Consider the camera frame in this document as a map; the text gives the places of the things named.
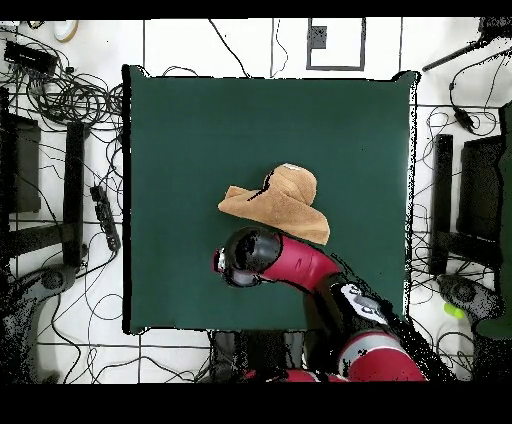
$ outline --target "yellow-green object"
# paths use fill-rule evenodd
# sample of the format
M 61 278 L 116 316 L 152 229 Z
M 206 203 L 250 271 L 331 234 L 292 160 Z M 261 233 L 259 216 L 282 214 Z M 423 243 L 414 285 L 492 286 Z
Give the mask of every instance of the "yellow-green object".
M 454 316 L 457 319 L 464 318 L 464 311 L 462 309 L 456 308 L 455 306 L 453 306 L 450 303 L 445 303 L 444 304 L 444 311 L 448 315 L 452 315 L 452 316 Z

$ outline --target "sticker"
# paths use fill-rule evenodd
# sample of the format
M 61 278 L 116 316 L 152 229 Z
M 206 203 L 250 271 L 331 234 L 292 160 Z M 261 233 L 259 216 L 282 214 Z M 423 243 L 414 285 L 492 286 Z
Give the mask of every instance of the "sticker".
M 379 304 L 368 297 L 364 297 L 360 289 L 354 284 L 345 284 L 341 289 L 357 315 L 379 324 L 387 325 L 387 321 L 380 312 Z
M 300 166 L 292 165 L 290 163 L 285 163 L 283 166 L 288 169 L 293 169 L 294 171 L 300 171 L 302 169 Z

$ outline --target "power strip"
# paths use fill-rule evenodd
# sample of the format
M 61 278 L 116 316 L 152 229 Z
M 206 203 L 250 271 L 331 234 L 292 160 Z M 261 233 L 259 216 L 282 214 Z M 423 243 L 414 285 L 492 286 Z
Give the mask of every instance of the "power strip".
M 96 217 L 98 218 L 98 221 L 100 221 L 101 229 L 105 232 L 107 237 L 108 248 L 112 252 L 117 252 L 121 248 L 121 239 L 117 233 L 107 193 L 101 186 L 91 187 L 90 191 L 92 200 L 97 203 L 95 207 Z

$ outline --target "towel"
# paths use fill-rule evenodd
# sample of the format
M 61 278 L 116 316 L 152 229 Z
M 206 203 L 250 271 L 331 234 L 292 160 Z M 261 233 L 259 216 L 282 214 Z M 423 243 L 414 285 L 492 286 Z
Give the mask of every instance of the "towel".
M 261 190 L 230 186 L 219 210 L 325 245 L 329 224 L 322 213 L 311 207 L 315 196 L 315 176 L 286 163 L 266 176 Z

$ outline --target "green tabletop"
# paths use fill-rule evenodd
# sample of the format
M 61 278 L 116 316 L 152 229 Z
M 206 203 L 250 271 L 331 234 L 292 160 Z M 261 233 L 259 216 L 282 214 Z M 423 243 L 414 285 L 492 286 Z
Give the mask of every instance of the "green tabletop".
M 313 207 L 331 229 L 324 251 L 401 313 L 417 74 L 390 82 L 150 78 L 129 67 L 123 75 L 131 89 L 132 332 L 306 328 L 301 293 L 284 284 L 231 288 L 211 270 L 214 250 L 254 224 L 217 209 L 227 188 L 258 189 L 283 163 L 317 178 Z

